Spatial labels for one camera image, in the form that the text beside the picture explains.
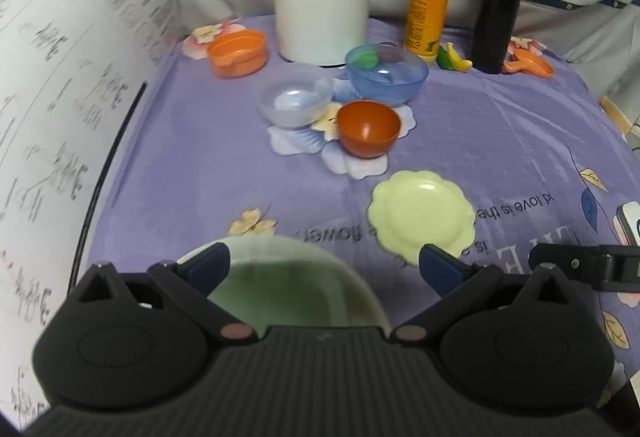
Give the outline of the white round plate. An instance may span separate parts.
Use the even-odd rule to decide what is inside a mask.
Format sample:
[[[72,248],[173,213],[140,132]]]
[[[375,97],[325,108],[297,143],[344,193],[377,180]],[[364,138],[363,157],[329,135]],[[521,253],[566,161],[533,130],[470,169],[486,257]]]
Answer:
[[[208,299],[264,335],[268,327],[379,327],[390,322],[371,287],[314,244],[268,235],[221,240],[230,270]]]

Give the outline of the pale yellow scalloped plate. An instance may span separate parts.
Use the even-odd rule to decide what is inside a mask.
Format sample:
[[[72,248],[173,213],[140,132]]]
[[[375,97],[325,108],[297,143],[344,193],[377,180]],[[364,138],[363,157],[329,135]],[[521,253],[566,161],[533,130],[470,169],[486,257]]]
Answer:
[[[367,216],[378,245],[413,266],[426,244],[459,257],[475,241],[473,205],[433,171],[401,170],[377,184]]]

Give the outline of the red orange small bowl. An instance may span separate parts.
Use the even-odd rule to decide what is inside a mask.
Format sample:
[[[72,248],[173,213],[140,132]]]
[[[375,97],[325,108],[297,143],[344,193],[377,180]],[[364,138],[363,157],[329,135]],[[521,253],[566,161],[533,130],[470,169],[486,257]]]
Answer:
[[[399,137],[400,127],[399,115],[380,102],[352,101],[336,114],[338,142],[348,154],[359,158],[386,154]]]

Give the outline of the clear plastic bowl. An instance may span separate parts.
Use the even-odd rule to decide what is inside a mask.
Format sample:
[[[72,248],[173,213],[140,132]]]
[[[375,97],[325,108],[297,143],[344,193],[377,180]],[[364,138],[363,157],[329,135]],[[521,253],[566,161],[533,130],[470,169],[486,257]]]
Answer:
[[[272,125],[298,129],[324,114],[333,91],[333,78],[320,67],[297,63],[272,66],[258,76],[257,106]]]

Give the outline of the blue transparent bowl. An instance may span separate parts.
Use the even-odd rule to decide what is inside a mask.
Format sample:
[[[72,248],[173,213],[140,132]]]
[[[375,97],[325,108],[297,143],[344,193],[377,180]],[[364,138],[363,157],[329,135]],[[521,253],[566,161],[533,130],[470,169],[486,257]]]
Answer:
[[[362,50],[378,53],[380,63],[371,71],[361,71],[352,65]],[[402,105],[414,99],[430,74],[428,65],[416,54],[387,44],[356,47],[346,54],[345,65],[352,87],[362,99],[388,106]]]

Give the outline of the green square plate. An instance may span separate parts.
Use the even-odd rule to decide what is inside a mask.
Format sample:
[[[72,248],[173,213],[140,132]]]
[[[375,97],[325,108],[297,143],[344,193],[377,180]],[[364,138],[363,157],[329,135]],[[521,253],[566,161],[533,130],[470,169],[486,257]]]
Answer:
[[[390,329],[366,282],[335,261],[233,264],[208,299],[260,335],[270,327]]]

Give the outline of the white panda box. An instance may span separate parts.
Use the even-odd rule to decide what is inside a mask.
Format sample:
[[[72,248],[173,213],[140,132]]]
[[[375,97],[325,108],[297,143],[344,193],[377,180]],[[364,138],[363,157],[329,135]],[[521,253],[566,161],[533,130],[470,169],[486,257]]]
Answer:
[[[627,202],[617,209],[617,219],[622,226],[630,245],[640,245],[640,204],[637,201]]]

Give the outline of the purple floral tablecloth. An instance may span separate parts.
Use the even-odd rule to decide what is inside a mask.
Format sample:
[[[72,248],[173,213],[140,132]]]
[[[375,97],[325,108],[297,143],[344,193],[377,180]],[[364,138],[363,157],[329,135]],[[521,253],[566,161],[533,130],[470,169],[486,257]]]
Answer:
[[[466,263],[528,269],[539,243],[618,242],[620,206],[639,196],[639,162],[561,60],[544,80],[432,67],[410,106],[389,172],[429,170],[457,183],[476,214]],[[281,237],[354,267],[401,324],[434,304],[415,267],[378,245],[367,218],[382,171],[324,160],[317,142],[280,155],[259,113],[258,77],[220,79],[179,56],[131,145],[89,257],[138,271],[228,235],[258,210]]]

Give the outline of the toy banana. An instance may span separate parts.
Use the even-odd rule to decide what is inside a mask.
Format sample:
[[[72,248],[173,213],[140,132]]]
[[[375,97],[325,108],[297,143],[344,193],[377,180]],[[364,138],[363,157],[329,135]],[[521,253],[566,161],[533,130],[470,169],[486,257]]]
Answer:
[[[454,48],[454,44],[452,42],[448,42],[446,51],[449,62],[454,71],[466,73],[471,70],[473,62],[468,59],[463,59],[461,54],[457,52],[456,48]]]

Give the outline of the green toy cucumber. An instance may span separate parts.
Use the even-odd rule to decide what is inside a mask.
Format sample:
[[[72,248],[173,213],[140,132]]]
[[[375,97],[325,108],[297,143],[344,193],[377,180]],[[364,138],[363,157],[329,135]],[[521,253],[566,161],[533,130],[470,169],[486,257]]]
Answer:
[[[448,51],[443,46],[439,46],[438,47],[438,53],[437,53],[437,56],[436,56],[436,62],[438,64],[438,66],[442,70],[452,71],[454,69],[452,67],[452,63],[451,63],[451,60],[449,58]]]

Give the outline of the orange toy pan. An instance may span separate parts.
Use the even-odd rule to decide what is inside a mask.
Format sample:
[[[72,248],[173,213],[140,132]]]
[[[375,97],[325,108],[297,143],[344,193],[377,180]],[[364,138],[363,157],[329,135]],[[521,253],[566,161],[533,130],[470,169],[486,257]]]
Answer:
[[[512,60],[503,63],[503,70],[510,74],[524,72],[544,79],[550,79],[555,74],[547,61],[525,49],[515,49]]]

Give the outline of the orange cup with spout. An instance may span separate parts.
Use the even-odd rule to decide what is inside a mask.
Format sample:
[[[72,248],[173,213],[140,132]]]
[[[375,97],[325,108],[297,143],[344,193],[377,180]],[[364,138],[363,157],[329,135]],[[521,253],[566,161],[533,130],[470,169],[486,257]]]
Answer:
[[[219,78],[248,76],[261,70],[269,60],[267,36],[259,30],[220,35],[207,47],[207,56]]]

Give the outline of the green toy vegetable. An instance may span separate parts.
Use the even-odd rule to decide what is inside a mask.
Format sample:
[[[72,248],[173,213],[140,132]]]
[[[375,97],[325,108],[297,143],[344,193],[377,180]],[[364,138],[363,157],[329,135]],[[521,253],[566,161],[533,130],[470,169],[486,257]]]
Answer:
[[[352,65],[361,71],[371,71],[380,63],[378,53],[375,50],[362,50],[355,56]]]

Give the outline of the white instruction sheet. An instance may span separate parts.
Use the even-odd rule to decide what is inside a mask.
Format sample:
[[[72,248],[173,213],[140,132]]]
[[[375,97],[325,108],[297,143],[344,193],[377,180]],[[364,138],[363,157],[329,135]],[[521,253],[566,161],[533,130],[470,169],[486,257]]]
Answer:
[[[47,409],[32,350],[180,34],[177,0],[1,0],[1,412],[17,428]]]

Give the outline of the black thermos flask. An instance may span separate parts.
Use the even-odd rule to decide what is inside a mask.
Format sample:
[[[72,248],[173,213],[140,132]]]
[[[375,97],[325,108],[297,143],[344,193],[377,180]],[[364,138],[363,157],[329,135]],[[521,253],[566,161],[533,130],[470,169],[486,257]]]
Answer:
[[[471,49],[473,66],[498,74],[506,58],[521,0],[482,0]]]

